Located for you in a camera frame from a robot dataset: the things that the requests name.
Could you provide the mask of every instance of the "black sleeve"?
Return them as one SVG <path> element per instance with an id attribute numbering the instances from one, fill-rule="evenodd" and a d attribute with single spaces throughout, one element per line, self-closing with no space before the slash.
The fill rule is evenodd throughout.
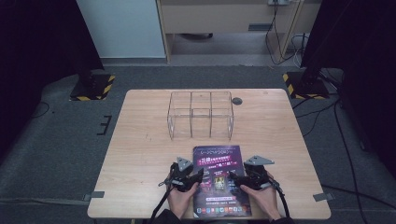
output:
<path id="1" fill-rule="evenodd" d="M 294 224 L 294 221 L 291 217 L 282 217 L 280 219 L 273 220 L 271 224 Z"/>
<path id="2" fill-rule="evenodd" d="M 154 219 L 152 224 L 181 224 L 181 221 L 173 212 L 165 209 Z"/>

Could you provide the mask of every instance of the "transparent container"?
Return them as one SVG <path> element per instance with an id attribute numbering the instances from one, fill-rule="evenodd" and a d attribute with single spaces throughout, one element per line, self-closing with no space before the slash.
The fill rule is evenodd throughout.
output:
<path id="1" fill-rule="evenodd" d="M 171 139 L 218 137 L 231 139 L 233 104 L 229 91 L 174 91 L 168 109 Z"/>

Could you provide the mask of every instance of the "wall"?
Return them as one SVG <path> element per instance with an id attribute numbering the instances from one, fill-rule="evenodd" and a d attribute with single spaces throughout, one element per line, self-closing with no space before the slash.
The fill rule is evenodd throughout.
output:
<path id="1" fill-rule="evenodd" d="M 165 58 L 155 0 L 77 0 L 101 58 Z"/>

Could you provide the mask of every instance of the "hand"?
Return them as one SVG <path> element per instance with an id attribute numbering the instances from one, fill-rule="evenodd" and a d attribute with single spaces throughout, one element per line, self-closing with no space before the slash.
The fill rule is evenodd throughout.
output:
<path id="1" fill-rule="evenodd" d="M 267 172 L 267 174 L 271 178 L 274 178 L 270 173 Z M 248 186 L 241 185 L 240 189 L 254 198 L 260 209 L 268 215 L 270 221 L 281 218 L 279 211 L 277 210 L 276 190 L 273 187 L 255 190 Z"/>
<path id="2" fill-rule="evenodd" d="M 172 189 L 169 193 L 169 208 L 178 217 L 178 219 L 181 219 L 181 217 L 183 217 L 184 213 L 187 210 L 187 207 L 189 207 L 190 198 L 197 189 L 198 182 L 195 182 L 189 191 L 181 192 L 177 189 Z"/>

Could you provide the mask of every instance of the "yellow black striped tape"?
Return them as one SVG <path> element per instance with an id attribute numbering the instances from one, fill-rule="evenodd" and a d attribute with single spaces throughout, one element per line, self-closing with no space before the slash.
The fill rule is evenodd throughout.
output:
<path id="1" fill-rule="evenodd" d="M 116 76 L 110 76 L 108 78 L 108 82 L 106 84 L 105 89 L 103 90 L 102 95 L 97 95 L 97 96 L 77 96 L 77 97 L 70 98 L 70 100 L 71 101 L 105 100 L 107 95 L 108 95 L 108 92 L 111 89 L 111 86 L 113 85 L 114 78 L 116 78 Z"/>
<path id="2" fill-rule="evenodd" d="M 293 88 L 293 85 L 291 85 L 290 79 L 289 79 L 289 75 L 288 74 L 283 74 L 283 80 L 285 81 L 286 87 L 288 88 L 289 91 L 289 95 L 291 99 L 318 99 L 318 100 L 322 100 L 322 99 L 326 99 L 328 98 L 327 95 L 324 94 L 297 94 Z"/>
<path id="3" fill-rule="evenodd" d="M 295 98 L 294 88 L 291 85 L 291 82 L 289 80 L 289 75 L 288 74 L 283 74 L 283 80 L 285 81 L 286 87 L 288 88 L 290 97 L 294 99 Z"/>

